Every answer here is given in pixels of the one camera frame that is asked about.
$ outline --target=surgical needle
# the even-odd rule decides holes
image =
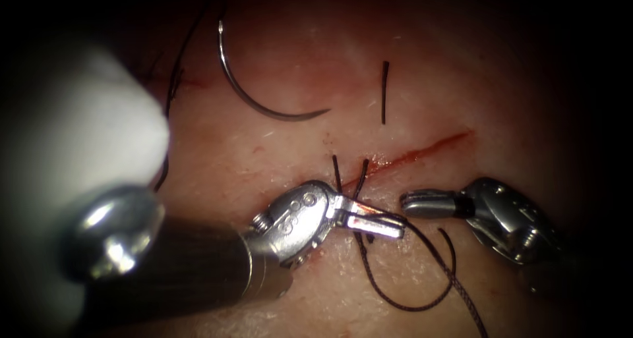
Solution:
[[[229,62],[224,52],[224,23],[222,19],[218,21],[218,55],[220,56],[220,64],[222,64],[222,70],[224,71],[224,75],[229,80],[231,86],[239,97],[246,102],[247,105],[251,106],[255,111],[262,113],[265,116],[268,116],[273,119],[277,119],[279,121],[285,122],[299,122],[299,121],[307,121],[308,119],[312,119],[322,115],[323,113],[328,112],[330,109],[321,109],[320,111],[314,111],[309,113],[301,113],[298,115],[291,115],[288,113],[281,113],[277,111],[273,111],[270,108],[266,108],[263,105],[257,103],[253,98],[251,98],[242,87],[237,83],[231,69],[229,68]]]

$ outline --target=blood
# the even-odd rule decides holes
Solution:
[[[394,169],[397,167],[401,167],[403,165],[406,164],[410,164],[413,163],[415,161],[418,161],[420,159],[423,159],[425,157],[429,157],[431,155],[436,154],[437,152],[445,149],[448,146],[451,146],[457,142],[459,142],[460,140],[463,140],[465,137],[471,135],[473,133],[472,130],[469,130],[467,132],[463,132],[463,133],[458,133],[455,134],[453,136],[449,136],[448,138],[443,138],[441,140],[439,140],[438,142],[434,143],[431,146],[428,146],[426,148],[423,149],[418,149],[418,150],[411,150],[409,152],[404,153],[403,155],[401,155],[400,157],[397,157],[396,159],[394,159],[393,161],[388,161],[386,163],[370,163],[369,164],[369,168],[367,169],[367,178],[376,175],[377,173],[381,172],[381,171],[385,171],[385,170],[389,170],[389,169]],[[343,184],[343,187],[348,187],[348,186],[355,186],[355,184],[358,182],[358,178],[353,179],[345,184]]]

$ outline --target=metallic instrument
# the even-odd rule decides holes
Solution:
[[[488,177],[460,191],[421,189],[400,196],[406,216],[465,219],[477,240],[519,267],[534,293],[569,296],[587,285],[593,268],[561,242],[545,214],[529,198]]]
[[[274,300],[333,228],[400,239],[406,227],[404,217],[322,181],[277,197],[243,231],[162,220],[161,205],[141,187],[109,190],[84,208],[63,251],[68,275],[88,284],[79,331]]]

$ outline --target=skin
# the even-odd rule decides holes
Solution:
[[[204,0],[168,0],[125,11],[104,29],[112,46],[160,102]],[[590,159],[579,161],[582,111],[547,35],[507,13],[499,0],[227,0],[227,54],[242,87],[285,113],[332,110],[284,123],[233,92],[216,55],[211,4],[181,60],[183,80],[170,112],[169,176],[160,190],[170,215],[239,225],[283,191],[320,179],[334,184],[339,159],[349,194],[371,160],[361,199],[399,212],[415,188],[457,190],[480,176],[502,180],[541,206],[563,232],[582,227]],[[390,62],[386,124],[380,73]],[[519,285],[516,269],[479,244],[458,219],[413,222],[448,262],[491,337],[580,334],[580,309]],[[411,233],[369,246],[377,283],[418,306],[447,279]],[[333,231],[266,306],[227,308],[123,327],[109,337],[477,337],[455,291],[432,310],[399,311],[365,275],[352,235]]]

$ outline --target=black suture thread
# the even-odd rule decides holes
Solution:
[[[206,10],[209,8],[211,4],[211,0],[207,0],[202,9],[196,16],[196,19],[191,24],[191,28],[187,32],[187,36],[185,36],[185,40],[183,41],[180,50],[178,51],[178,56],[176,56],[176,62],[173,64],[173,68],[171,69],[171,75],[169,76],[169,88],[167,89],[167,101],[165,102],[165,118],[169,122],[169,110],[171,109],[171,102],[176,97],[176,90],[180,86],[180,81],[182,80],[182,75],[184,69],[180,67],[180,60],[182,60],[183,55],[185,54],[185,50],[189,44],[189,40],[191,40],[191,36],[193,32],[198,28],[200,21],[204,17]],[[161,186],[165,183],[167,179],[167,174],[169,173],[169,154],[165,155],[165,160],[163,160],[163,169],[161,170],[160,177],[154,185],[154,192],[158,192]]]
[[[147,84],[154,76],[154,69],[156,68],[156,65],[158,65],[158,61],[160,60],[162,56],[163,56],[163,51],[159,51],[158,55],[154,59],[154,62],[150,66],[149,70],[147,71],[147,74],[145,75],[145,80],[144,80],[145,84]]]
[[[332,163],[334,163],[334,179],[336,180],[336,191],[338,193],[343,192],[343,185],[341,183],[341,173],[338,172],[338,161],[336,155],[332,155]]]
[[[361,176],[358,178],[358,183],[356,184],[356,191],[354,191],[354,200],[358,199],[358,195],[361,194],[361,189],[365,184],[365,179],[367,178],[367,168],[369,166],[369,159],[363,160],[363,169],[361,170]]]
[[[415,235],[417,235],[418,238],[420,238],[425,244],[427,242],[429,244],[431,243],[416,226],[411,224],[411,222],[407,222],[407,228],[411,229],[415,233]],[[470,312],[470,316],[473,318],[473,321],[475,321],[475,325],[477,325],[477,329],[479,330],[479,335],[482,336],[482,338],[487,338],[488,332],[486,332],[486,327],[483,325],[483,321],[481,320],[481,317],[479,316],[479,312],[477,311],[477,308],[475,307],[475,303],[472,301],[472,299],[468,295],[468,292],[466,292],[466,289],[462,286],[459,280],[457,280],[457,277],[446,267],[444,260],[442,260],[442,257],[437,252],[437,250],[435,250],[435,248],[431,250],[431,247],[429,247],[429,251],[431,251],[431,255],[433,255],[433,258],[435,259],[437,264],[440,265],[442,270],[444,270],[444,273],[449,278],[453,286],[455,286],[455,289],[464,300],[464,303],[466,304],[466,307],[468,308],[468,312]]]
[[[446,240],[446,243],[448,245],[448,249],[450,250],[450,257],[451,257],[451,261],[452,261],[452,270],[451,270],[451,272],[454,273],[456,268],[457,268],[457,266],[456,266],[455,248],[453,247],[453,243],[451,242],[451,240],[448,237],[448,235],[446,235],[446,232],[444,232],[443,229],[439,229],[439,230],[442,233],[442,235],[444,235],[444,239]],[[361,259],[363,261],[363,266],[365,266],[365,272],[367,273],[367,277],[369,278],[369,283],[371,284],[371,287],[374,288],[374,291],[376,291],[378,296],[380,296],[383,300],[385,300],[385,302],[389,303],[390,305],[392,305],[393,307],[395,307],[395,308],[397,308],[399,310],[403,310],[403,311],[407,311],[407,312],[422,312],[422,311],[429,310],[429,309],[437,306],[440,302],[442,302],[442,300],[444,300],[444,298],[446,298],[446,296],[450,292],[450,289],[453,287],[453,282],[451,280],[449,280],[448,281],[448,285],[446,286],[444,291],[439,296],[437,296],[436,299],[434,299],[433,301],[429,302],[428,304],[424,304],[422,306],[411,307],[411,306],[405,306],[403,304],[399,304],[396,301],[392,300],[389,296],[387,296],[380,289],[380,287],[378,287],[378,284],[376,283],[376,279],[374,278],[374,275],[371,272],[371,268],[369,267],[369,260],[367,259],[367,247],[365,247],[365,244],[363,243],[363,237],[359,233],[354,233],[354,238],[356,239],[356,243],[358,244],[358,247],[360,249]]]
[[[337,164],[337,161],[336,161],[336,157],[332,157],[332,160],[334,161],[335,168],[338,169],[338,164]],[[359,179],[360,186],[357,186],[356,196],[360,192],[359,187],[362,187],[362,184],[365,181],[364,177],[367,174],[367,165],[368,165],[368,163],[369,163],[369,161],[364,161],[363,162],[363,170],[361,172],[361,174],[363,176],[361,176],[361,179]],[[397,302],[395,302],[391,298],[389,298],[389,296],[384,294],[384,292],[382,292],[381,289],[376,284],[376,281],[374,280],[373,274],[371,273],[371,268],[369,267],[369,261],[367,260],[367,247],[365,247],[365,244],[363,243],[363,237],[361,236],[360,233],[354,232],[354,238],[356,239],[356,243],[358,244],[359,251],[361,253],[361,259],[363,260],[363,265],[365,266],[365,271],[367,272],[367,277],[369,278],[369,282],[372,285],[372,287],[374,288],[374,290],[376,291],[376,293],[378,293],[378,295],[383,300],[385,300],[387,303],[391,304],[393,307],[396,307],[396,308],[398,308],[400,310],[409,311],[409,312],[419,312],[419,311],[428,310],[428,309],[436,306],[437,304],[439,304],[446,297],[446,295],[448,294],[450,288],[451,287],[455,287],[455,289],[457,290],[457,292],[459,293],[461,298],[464,300],[464,303],[466,304],[466,307],[468,308],[468,311],[470,312],[470,315],[473,318],[473,321],[475,321],[475,325],[477,326],[477,330],[479,331],[480,336],[482,338],[488,338],[488,333],[486,331],[485,326],[483,325],[483,321],[481,320],[481,317],[479,316],[479,312],[477,311],[477,308],[475,307],[474,302],[472,301],[472,299],[468,295],[468,292],[466,291],[466,289],[462,286],[462,284],[459,282],[459,280],[457,280],[457,277],[455,276],[455,273],[456,273],[455,248],[453,247],[453,244],[452,244],[448,234],[443,229],[441,229],[441,228],[438,229],[440,231],[440,233],[442,234],[442,236],[444,237],[444,240],[446,241],[446,243],[448,244],[448,247],[450,249],[452,269],[448,269],[448,267],[444,263],[444,260],[442,259],[442,257],[440,256],[439,252],[435,248],[435,246],[431,243],[431,241],[416,226],[414,226],[409,221],[406,222],[406,226],[407,226],[407,228],[412,230],[417,235],[417,237],[420,238],[420,240],[422,240],[422,243],[424,243],[424,245],[429,249],[429,252],[433,256],[433,258],[435,259],[437,264],[442,268],[442,270],[444,271],[444,273],[448,277],[448,280],[449,280],[448,286],[438,298],[436,298],[434,301],[432,301],[431,303],[426,304],[424,306],[409,307],[409,306],[404,306],[404,305],[398,304]]]
[[[361,189],[362,189],[363,185],[365,184],[365,179],[367,178],[367,168],[368,168],[368,166],[369,166],[369,160],[365,159],[363,161],[363,168],[361,170],[361,176],[359,177],[358,183],[356,185],[356,191],[355,191],[354,197],[353,197],[354,200],[356,200],[358,198],[358,195],[360,194]],[[397,308],[399,310],[408,311],[408,312],[425,311],[425,310],[428,310],[428,309],[436,306],[440,302],[442,302],[442,300],[444,300],[444,297],[446,297],[448,295],[448,292],[450,291],[450,288],[452,286],[451,280],[448,281],[448,286],[445,288],[444,292],[442,292],[442,294],[440,294],[440,296],[438,296],[438,298],[436,298],[434,301],[432,301],[432,302],[430,302],[430,303],[428,303],[426,305],[422,305],[422,306],[419,306],[419,307],[410,307],[410,306],[405,306],[403,304],[399,304],[396,301],[392,300],[389,296],[387,296],[380,289],[380,287],[378,287],[378,284],[376,283],[374,275],[371,272],[371,268],[369,266],[369,260],[367,259],[367,247],[365,247],[365,243],[363,242],[363,236],[361,235],[361,233],[354,232],[354,238],[356,239],[356,243],[358,244],[359,250],[361,252],[361,259],[363,261],[363,266],[365,266],[365,272],[367,273],[367,277],[369,278],[369,283],[374,288],[374,290],[376,291],[378,296],[382,297],[383,300],[385,300],[387,303],[389,303],[393,307],[395,307],[395,308]],[[431,248],[437,253],[437,250],[435,249],[433,244],[428,239],[425,241],[425,244],[427,246],[430,245]],[[452,242],[450,242],[450,239],[448,241],[448,245],[449,245],[450,251],[452,253],[451,258],[456,259],[455,255],[454,255],[455,249],[452,247]]]
[[[358,183],[356,184],[356,191],[354,191],[354,200],[358,199],[358,195],[360,195],[361,193],[361,188],[363,188],[363,185],[365,184],[365,179],[367,178],[367,168],[369,166],[369,159],[365,159],[363,160],[363,168],[361,170],[361,176],[358,178]],[[365,236],[367,237],[367,242],[369,242],[369,244],[374,243],[374,236],[372,234],[365,234]]]
[[[389,62],[382,62],[382,123],[385,124],[385,108],[387,103],[387,74],[389,73]]]

